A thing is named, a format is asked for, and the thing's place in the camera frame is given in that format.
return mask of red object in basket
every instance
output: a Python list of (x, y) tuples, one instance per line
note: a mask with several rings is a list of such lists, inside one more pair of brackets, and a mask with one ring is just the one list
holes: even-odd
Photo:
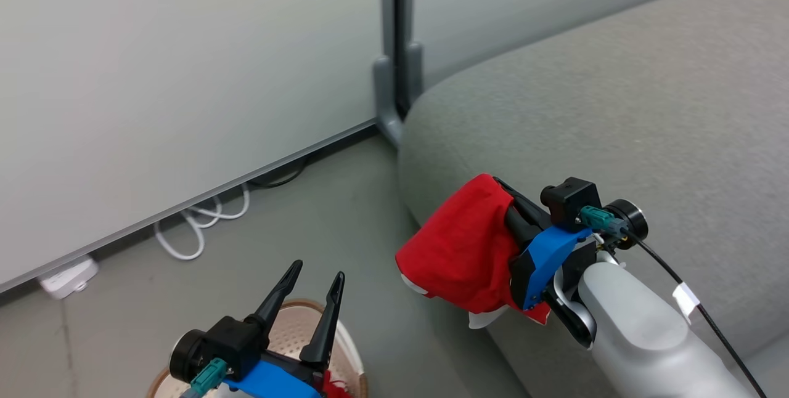
[[(509, 269), (519, 249), (504, 224), (512, 202), (490, 174), (480, 174), (397, 252), (400, 272), (429, 298), (440, 297), (473, 314), (504, 305), (520, 310), (510, 294)], [(550, 307), (540, 303), (523, 313), (545, 325)]]
[(324, 376), (324, 392), (326, 393), (326, 398), (353, 398), (347, 393), (344, 385), (344, 381), (332, 381), (332, 372), (326, 371), (326, 376)]

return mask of blue gripper bracket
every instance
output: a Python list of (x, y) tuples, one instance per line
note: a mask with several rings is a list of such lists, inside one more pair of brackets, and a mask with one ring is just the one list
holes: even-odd
[(265, 361), (259, 361), (242, 381), (225, 378), (225, 383), (254, 398), (321, 398), (309, 384)]
[(564, 264), (578, 242), (586, 240), (590, 235), (592, 229), (588, 227), (580, 232), (567, 232), (560, 227), (552, 226), (535, 236), (532, 243), (524, 250), (524, 253), (528, 252), (534, 261), (534, 272), (529, 278), (529, 286), (526, 289), (524, 311), (542, 301), (542, 291), (550, 278)]

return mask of gray upholstery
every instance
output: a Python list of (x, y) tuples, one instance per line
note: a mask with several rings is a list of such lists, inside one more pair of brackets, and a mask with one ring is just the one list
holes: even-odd
[[(443, 81), (406, 120), (403, 198), (423, 223), (479, 173), (635, 202), (742, 355), (770, 344), (789, 326), (789, 0), (659, 0)], [(620, 256), (671, 299), (654, 261)], [(557, 320), (489, 330), (535, 398), (615, 396)]]

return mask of woven basket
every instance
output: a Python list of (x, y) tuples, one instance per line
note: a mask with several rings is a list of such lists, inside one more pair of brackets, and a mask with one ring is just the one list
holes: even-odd
[[(271, 328), (268, 349), (298, 359), (301, 348), (309, 343), (313, 331), (324, 308), (307, 299), (287, 301), (279, 310), (279, 315)], [(337, 323), (335, 345), (332, 348), (332, 362), (329, 364), (332, 381), (343, 381), (346, 390), (354, 398), (367, 398), (367, 377), (361, 358), (353, 345), (353, 340), (343, 323)], [(189, 385), (170, 376), (165, 368), (150, 385), (146, 398), (178, 398)], [(206, 398), (246, 398), (244, 392), (231, 392), (226, 384), (211, 390)]]

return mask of white cable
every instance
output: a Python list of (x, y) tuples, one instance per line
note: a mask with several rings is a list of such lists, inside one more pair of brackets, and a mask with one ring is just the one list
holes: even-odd
[(605, 239), (603, 239), (599, 233), (592, 233), (592, 236), (594, 236), (594, 240), (597, 241), (598, 244), (605, 244)]
[[(173, 258), (180, 259), (181, 261), (191, 261), (199, 257), (201, 254), (203, 254), (203, 250), (205, 250), (205, 236), (203, 235), (203, 229), (208, 229), (209, 227), (218, 223), (220, 219), (238, 219), (244, 216), (244, 214), (247, 213), (247, 210), (249, 210), (249, 189), (246, 184), (242, 184), (240, 187), (244, 193), (244, 206), (240, 212), (234, 213), (233, 215), (222, 213), (222, 202), (220, 202), (219, 198), (216, 196), (211, 198), (215, 204), (214, 210), (200, 209), (199, 207), (194, 207), (193, 205), (192, 207), (181, 210), (181, 215), (184, 219), (186, 219), (186, 223), (189, 224), (189, 227), (191, 227), (192, 230), (194, 230), (195, 235), (197, 235), (197, 251), (193, 254), (181, 254), (172, 246), (170, 246), (170, 243), (167, 243), (164, 235), (161, 234), (161, 227), (159, 224), (160, 221), (156, 221), (153, 224), (156, 240), (159, 244), (161, 244), (162, 247), (164, 247), (164, 250), (166, 250), (168, 254), (173, 256)], [(213, 219), (208, 221), (208, 223), (200, 223), (200, 221), (192, 216), (192, 212), (200, 213), (200, 215), (209, 216)]]

